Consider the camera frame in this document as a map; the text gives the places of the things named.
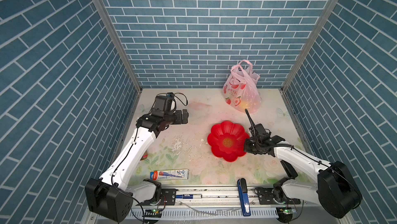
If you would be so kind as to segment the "pink plastic fruit bag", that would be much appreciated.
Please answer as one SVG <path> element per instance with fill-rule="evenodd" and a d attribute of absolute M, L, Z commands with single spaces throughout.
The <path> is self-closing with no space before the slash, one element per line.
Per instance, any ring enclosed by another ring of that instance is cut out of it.
<path fill-rule="evenodd" d="M 234 109 L 255 113 L 261 106 L 261 97 L 257 89 L 260 75 L 253 71 L 253 64 L 242 60 L 231 69 L 231 73 L 223 86 L 225 102 Z"/>

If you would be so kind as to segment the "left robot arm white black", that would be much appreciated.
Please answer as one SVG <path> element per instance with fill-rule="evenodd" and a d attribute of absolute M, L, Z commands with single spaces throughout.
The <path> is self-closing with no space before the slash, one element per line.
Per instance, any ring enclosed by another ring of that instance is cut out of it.
<path fill-rule="evenodd" d="M 89 210 L 120 223 L 133 206 L 157 204 L 161 199 L 161 183 L 145 179 L 130 188 L 129 180 L 160 132 L 172 124 L 187 124 L 188 117 L 186 109 L 176 110 L 163 117 L 149 114 L 141 116 L 132 137 L 112 165 L 98 179 L 91 178 L 86 184 Z"/>

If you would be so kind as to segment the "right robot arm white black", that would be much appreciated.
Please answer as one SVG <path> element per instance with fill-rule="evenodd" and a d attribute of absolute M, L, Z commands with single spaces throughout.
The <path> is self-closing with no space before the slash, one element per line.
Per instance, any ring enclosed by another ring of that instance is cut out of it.
<path fill-rule="evenodd" d="M 286 204 L 299 199 L 318 204 L 331 216 L 341 219 L 362 202 L 362 194 L 348 167 L 328 162 L 289 144 L 280 136 L 272 136 L 262 124 L 252 124 L 251 137 L 244 151 L 254 155 L 270 155 L 280 160 L 287 176 L 274 183 L 274 200 Z"/>

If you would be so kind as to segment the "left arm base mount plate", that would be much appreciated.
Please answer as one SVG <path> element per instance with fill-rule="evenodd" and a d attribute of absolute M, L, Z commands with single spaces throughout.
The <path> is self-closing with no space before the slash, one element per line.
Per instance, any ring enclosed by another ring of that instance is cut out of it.
<path fill-rule="evenodd" d="M 154 198 L 147 200 L 144 205 L 151 206 L 168 206 L 175 205 L 177 189 L 166 188 L 162 189 L 160 194 L 155 194 Z"/>

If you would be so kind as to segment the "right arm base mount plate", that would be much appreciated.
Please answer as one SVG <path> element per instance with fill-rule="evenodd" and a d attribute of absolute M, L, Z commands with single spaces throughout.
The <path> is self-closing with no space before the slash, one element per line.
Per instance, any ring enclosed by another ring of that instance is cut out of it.
<path fill-rule="evenodd" d="M 278 198 L 274 195 L 273 188 L 263 188 L 263 187 L 255 187 L 254 193 L 257 195 L 260 205 L 289 205 L 292 206 L 301 204 L 301 200 L 299 199 L 287 199 L 286 197 Z"/>

